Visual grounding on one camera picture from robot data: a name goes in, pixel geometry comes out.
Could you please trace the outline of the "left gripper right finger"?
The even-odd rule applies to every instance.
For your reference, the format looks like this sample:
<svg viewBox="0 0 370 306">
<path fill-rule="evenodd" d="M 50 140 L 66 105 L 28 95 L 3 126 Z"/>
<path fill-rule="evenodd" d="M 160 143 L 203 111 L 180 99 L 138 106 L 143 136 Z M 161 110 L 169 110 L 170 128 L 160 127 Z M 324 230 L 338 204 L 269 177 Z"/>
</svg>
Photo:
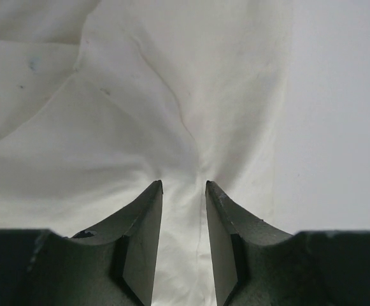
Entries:
<svg viewBox="0 0 370 306">
<path fill-rule="evenodd" d="M 370 305 L 370 231 L 286 233 L 206 184 L 219 305 Z"/>
</svg>

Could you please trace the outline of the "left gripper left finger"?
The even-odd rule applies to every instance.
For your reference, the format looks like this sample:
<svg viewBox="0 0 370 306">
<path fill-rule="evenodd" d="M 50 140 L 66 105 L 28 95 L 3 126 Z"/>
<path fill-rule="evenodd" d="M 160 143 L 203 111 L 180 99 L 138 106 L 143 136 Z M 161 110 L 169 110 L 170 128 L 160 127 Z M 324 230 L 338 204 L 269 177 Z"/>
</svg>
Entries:
<svg viewBox="0 0 370 306">
<path fill-rule="evenodd" d="M 0 305 L 150 305 L 162 182 L 73 237 L 0 229 Z"/>
</svg>

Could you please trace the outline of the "cream white t shirt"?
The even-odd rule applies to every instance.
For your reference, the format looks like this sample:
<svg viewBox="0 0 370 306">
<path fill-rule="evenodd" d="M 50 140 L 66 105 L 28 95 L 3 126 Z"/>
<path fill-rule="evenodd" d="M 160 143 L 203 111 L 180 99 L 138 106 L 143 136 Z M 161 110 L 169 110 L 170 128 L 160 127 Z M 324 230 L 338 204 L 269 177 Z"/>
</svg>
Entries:
<svg viewBox="0 0 370 306">
<path fill-rule="evenodd" d="M 0 228 L 164 188 L 154 305 L 214 305 L 205 184 L 273 216 L 292 1 L 0 1 Z"/>
</svg>

